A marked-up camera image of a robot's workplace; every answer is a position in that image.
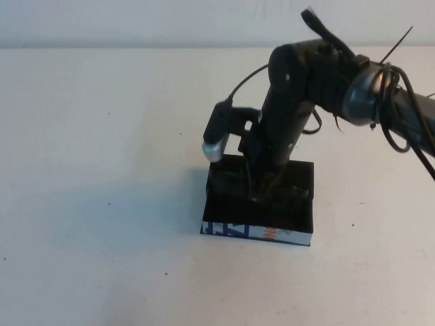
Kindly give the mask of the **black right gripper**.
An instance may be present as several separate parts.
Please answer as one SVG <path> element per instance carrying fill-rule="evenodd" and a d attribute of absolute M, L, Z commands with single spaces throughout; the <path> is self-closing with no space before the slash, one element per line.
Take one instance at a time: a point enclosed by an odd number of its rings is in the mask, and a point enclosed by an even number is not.
<path fill-rule="evenodd" d="M 309 101 L 264 101 L 259 120 L 242 138 L 247 173 L 247 193 L 258 202 L 256 168 L 278 168 L 264 175 L 262 201 L 268 203 L 281 185 L 293 147 L 297 143 L 315 105 Z"/>

